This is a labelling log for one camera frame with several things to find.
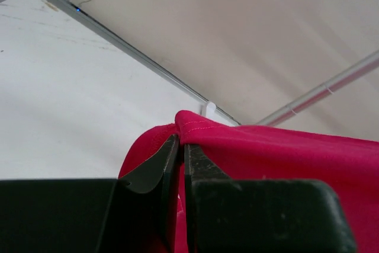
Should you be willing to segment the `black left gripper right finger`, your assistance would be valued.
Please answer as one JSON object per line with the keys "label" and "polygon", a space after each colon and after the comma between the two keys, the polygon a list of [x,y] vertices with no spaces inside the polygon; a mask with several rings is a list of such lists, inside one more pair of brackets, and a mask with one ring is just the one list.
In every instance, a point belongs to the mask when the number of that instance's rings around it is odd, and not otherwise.
{"label": "black left gripper right finger", "polygon": [[336,193],[318,180],[236,180],[185,145],[189,252],[356,252]]}

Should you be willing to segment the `red t shirt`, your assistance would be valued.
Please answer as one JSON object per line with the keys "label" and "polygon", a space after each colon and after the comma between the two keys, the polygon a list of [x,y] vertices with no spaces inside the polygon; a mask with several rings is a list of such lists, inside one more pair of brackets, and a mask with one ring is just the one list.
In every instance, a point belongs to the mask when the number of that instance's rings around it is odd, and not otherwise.
{"label": "red t shirt", "polygon": [[234,179],[324,181],[339,196],[359,252],[378,251],[378,143],[266,126],[227,126],[182,110],[171,124],[144,132],[131,146],[120,176],[134,170],[176,134]]}

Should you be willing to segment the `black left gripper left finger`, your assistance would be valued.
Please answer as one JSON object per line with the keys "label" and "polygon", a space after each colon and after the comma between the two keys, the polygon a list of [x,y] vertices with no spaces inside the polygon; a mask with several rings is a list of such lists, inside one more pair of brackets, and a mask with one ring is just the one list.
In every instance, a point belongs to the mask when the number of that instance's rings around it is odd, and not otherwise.
{"label": "black left gripper left finger", "polygon": [[179,140],[119,179],[1,181],[2,252],[173,252]]}

